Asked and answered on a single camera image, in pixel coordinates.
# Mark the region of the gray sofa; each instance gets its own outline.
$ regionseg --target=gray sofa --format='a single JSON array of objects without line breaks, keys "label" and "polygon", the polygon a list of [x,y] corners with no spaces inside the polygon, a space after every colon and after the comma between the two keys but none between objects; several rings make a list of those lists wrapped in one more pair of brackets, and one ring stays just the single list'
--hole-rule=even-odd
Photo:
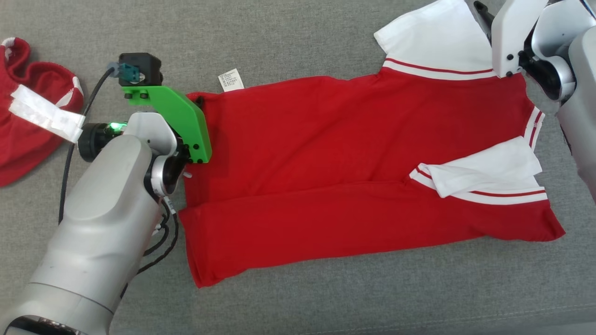
[{"label": "gray sofa", "polygon": [[[165,85],[221,92],[238,68],[245,86],[379,70],[373,33],[429,0],[0,0],[0,39],[18,36],[35,60],[74,71],[88,93],[121,52],[150,52]],[[488,1],[496,12],[502,1]],[[134,279],[113,334],[478,334],[596,321],[596,206],[576,176],[556,108],[536,149],[555,214],[567,231],[550,243],[480,238],[446,246],[323,259],[247,271],[197,289],[185,241]],[[108,81],[90,122],[135,111]],[[63,145],[0,189],[0,312],[29,279],[56,228]],[[71,184],[88,166],[75,157]],[[174,196],[182,208],[184,192]]]}]

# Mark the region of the red fabric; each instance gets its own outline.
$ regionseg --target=red fabric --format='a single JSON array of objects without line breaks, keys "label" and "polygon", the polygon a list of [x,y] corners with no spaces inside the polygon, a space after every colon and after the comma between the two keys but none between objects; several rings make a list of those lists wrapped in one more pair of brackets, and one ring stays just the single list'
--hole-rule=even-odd
[{"label": "red fabric", "polygon": [[62,109],[78,112],[83,106],[83,95],[74,87],[72,72],[54,63],[27,65],[29,55],[29,44],[22,39],[16,38],[14,45],[0,45],[0,187],[24,176],[62,143],[59,136],[8,110],[13,101],[11,93],[19,85],[53,104],[72,90],[72,98]]},{"label": "red fabric", "polygon": [[534,106],[521,75],[451,81],[383,68],[189,97],[199,95],[213,157],[188,167],[180,212],[198,286],[307,259],[564,234],[548,200],[441,199],[408,180],[419,163],[523,136]]}]

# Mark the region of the gray robotic arm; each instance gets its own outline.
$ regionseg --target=gray robotic arm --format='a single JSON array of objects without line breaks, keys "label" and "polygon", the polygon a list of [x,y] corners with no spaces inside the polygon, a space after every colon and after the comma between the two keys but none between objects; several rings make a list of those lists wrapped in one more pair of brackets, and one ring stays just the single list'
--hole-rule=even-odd
[{"label": "gray robotic arm", "polygon": [[560,103],[557,118],[596,200],[596,16],[584,0],[508,0],[496,16],[476,1],[498,76],[522,70]]},{"label": "gray robotic arm", "polygon": [[188,158],[160,114],[133,114],[67,197],[64,219],[0,320],[0,332],[108,334],[160,218],[160,202]]}]

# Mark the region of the green plastic part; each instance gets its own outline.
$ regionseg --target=green plastic part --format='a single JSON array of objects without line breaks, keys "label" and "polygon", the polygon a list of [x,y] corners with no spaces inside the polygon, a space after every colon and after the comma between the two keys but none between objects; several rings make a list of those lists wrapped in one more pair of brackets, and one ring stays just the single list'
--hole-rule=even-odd
[{"label": "green plastic part", "polygon": [[123,86],[133,106],[152,106],[188,145],[193,163],[207,163],[212,149],[203,111],[186,95],[166,86]]}]

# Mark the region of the robotic arm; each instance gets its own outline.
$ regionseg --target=robotic arm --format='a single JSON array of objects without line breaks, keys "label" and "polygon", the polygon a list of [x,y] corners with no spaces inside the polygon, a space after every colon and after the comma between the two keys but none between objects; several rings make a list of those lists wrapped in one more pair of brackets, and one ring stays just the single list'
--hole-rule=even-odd
[{"label": "robotic arm", "polygon": [[596,200],[596,16],[584,0],[476,1],[499,77],[525,70],[553,101],[578,174]]},{"label": "robotic arm", "polygon": [[77,146],[92,164],[66,198],[45,257],[0,319],[0,334],[108,334],[163,197],[174,192],[187,163],[210,159],[202,111],[161,86],[158,59],[123,54],[116,66],[125,98],[157,113],[83,127]]}]

